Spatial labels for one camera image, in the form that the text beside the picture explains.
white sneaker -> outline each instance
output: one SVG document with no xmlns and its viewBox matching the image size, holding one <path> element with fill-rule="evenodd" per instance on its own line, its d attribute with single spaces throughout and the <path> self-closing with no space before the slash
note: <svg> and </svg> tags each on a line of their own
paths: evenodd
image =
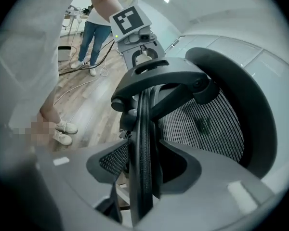
<svg viewBox="0 0 289 231">
<path fill-rule="evenodd" d="M 54 131 L 53 138 L 62 145 L 70 145 L 72 143 L 72 138 L 70 136 L 63 134 L 62 132 L 59 132 L 57 130 Z"/>
<path fill-rule="evenodd" d="M 64 120 L 61 120 L 60 123 L 57 123 L 55 128 L 58 131 L 66 132 L 66 133 L 70 133 L 70 134 L 77 133 L 77 131 L 78 131 L 77 127 L 74 124 L 69 123 L 69 122 L 64 121 Z"/>
<path fill-rule="evenodd" d="M 78 67 L 80 67 L 80 66 L 83 66 L 83 61 L 82 61 L 82 62 L 77 61 L 77 62 L 73 63 L 73 64 L 71 65 L 71 68 L 72 68 L 72 69 L 76 69 L 76 68 L 78 68 Z"/>
<path fill-rule="evenodd" d="M 90 68 L 90 75 L 91 76 L 96 76 L 95 68 Z"/>
</svg>

person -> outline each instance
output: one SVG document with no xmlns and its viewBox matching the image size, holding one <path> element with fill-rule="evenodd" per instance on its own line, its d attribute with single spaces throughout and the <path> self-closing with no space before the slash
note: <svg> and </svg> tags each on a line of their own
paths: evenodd
<svg viewBox="0 0 289 231">
<path fill-rule="evenodd" d="M 139 0 L 118 0 L 123 8 L 137 5 Z M 83 32 L 83 40 L 78 54 L 78 61 L 71 65 L 72 69 L 76 69 L 84 64 L 84 58 L 87 54 L 89 44 L 94 37 L 93 49 L 90 57 L 90 67 L 94 66 L 99 55 L 102 44 L 108 38 L 111 32 L 110 23 L 99 15 L 96 9 L 92 9 Z M 95 68 L 90 69 L 90 74 L 96 76 Z"/>
<path fill-rule="evenodd" d="M 118 0 L 91 1 L 108 21 L 123 9 Z M 77 132 L 53 106 L 60 32 L 71 2 L 18 0 L 0 27 L 0 124 L 34 145 L 47 145 L 51 137 L 69 145 L 71 137 L 62 132 Z"/>
</svg>

white cabinet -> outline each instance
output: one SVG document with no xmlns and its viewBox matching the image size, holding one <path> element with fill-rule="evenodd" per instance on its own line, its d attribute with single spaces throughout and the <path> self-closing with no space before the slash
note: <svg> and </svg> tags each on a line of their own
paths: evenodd
<svg viewBox="0 0 289 231">
<path fill-rule="evenodd" d="M 289 161 L 289 65 L 275 55 L 263 51 L 245 67 L 245 70 L 262 89 L 274 116 L 277 155 L 272 169 L 264 180 L 277 192 L 284 185 L 276 176 L 278 171 L 283 168 L 286 170 L 285 165 Z M 289 181 L 289 170 L 283 171 L 282 175 L 283 181 Z"/>
<path fill-rule="evenodd" d="M 214 42 L 218 36 L 209 36 L 209 35 L 197 35 L 195 39 L 189 42 L 186 46 L 177 53 L 177 57 L 185 57 L 186 52 L 193 47 L 203 47 L 206 48 L 212 42 Z"/>
<path fill-rule="evenodd" d="M 226 37 L 219 37 L 208 48 L 224 54 L 241 67 L 248 64 L 261 50 L 260 47 L 247 42 Z"/>
<path fill-rule="evenodd" d="M 178 38 L 178 43 L 172 47 L 171 49 L 168 49 L 166 51 L 167 57 L 175 57 L 177 56 L 178 52 L 186 46 L 190 41 L 192 41 L 194 38 L 196 38 L 196 35 L 188 35 L 188 36 L 181 36 Z"/>
</svg>

blue jeans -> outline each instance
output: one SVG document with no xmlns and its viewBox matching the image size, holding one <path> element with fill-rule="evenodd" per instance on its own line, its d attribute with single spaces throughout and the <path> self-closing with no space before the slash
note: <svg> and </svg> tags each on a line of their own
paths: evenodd
<svg viewBox="0 0 289 231">
<path fill-rule="evenodd" d="M 87 54 L 89 44 L 91 43 L 93 36 L 94 36 L 94 44 L 93 44 L 93 50 L 91 52 L 90 66 L 95 65 L 95 62 L 99 55 L 99 51 L 102 47 L 102 44 L 108 38 L 110 32 L 111 32 L 110 26 L 98 25 L 98 24 L 94 24 L 89 21 L 86 21 L 85 30 L 83 32 L 83 40 L 82 40 L 80 51 L 78 54 L 78 60 L 81 62 L 83 61 L 83 59 L 85 58 Z"/>
</svg>

white cable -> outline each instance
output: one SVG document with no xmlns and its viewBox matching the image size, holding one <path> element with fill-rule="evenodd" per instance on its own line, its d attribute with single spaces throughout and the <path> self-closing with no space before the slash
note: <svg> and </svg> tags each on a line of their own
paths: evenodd
<svg viewBox="0 0 289 231">
<path fill-rule="evenodd" d="M 77 31 L 78 31 L 79 25 L 80 25 L 80 23 L 78 23 L 77 26 L 76 26 L 76 31 L 74 32 L 74 36 L 73 36 L 73 39 L 72 39 L 71 46 L 72 46 L 72 44 L 74 42 L 74 38 L 75 38 L 75 35 L 76 35 Z"/>
<path fill-rule="evenodd" d="M 106 68 L 106 58 L 105 58 L 105 64 L 102 67 L 102 69 L 100 70 L 100 75 L 103 77 L 106 77 L 108 74 L 109 74 L 109 70 L 108 70 L 108 68 Z"/>
<path fill-rule="evenodd" d="M 76 86 L 76 87 L 72 88 L 71 90 L 68 90 L 68 91 L 65 92 L 60 98 L 58 98 L 56 102 L 54 102 L 54 105 L 55 105 L 64 95 L 66 95 L 68 92 L 74 90 L 74 89 L 77 88 L 77 87 L 81 87 L 81 86 L 83 86 L 83 85 L 85 85 L 85 84 L 91 83 L 91 82 L 93 82 L 93 81 L 95 81 L 95 80 L 97 80 L 97 79 L 99 79 L 99 78 L 100 78 L 100 77 L 98 77 L 98 78 L 96 78 L 96 79 L 94 79 L 94 80 L 90 80 L 90 81 L 88 81 L 88 82 L 86 82 L 86 83 L 82 83 L 81 85 Z"/>
</svg>

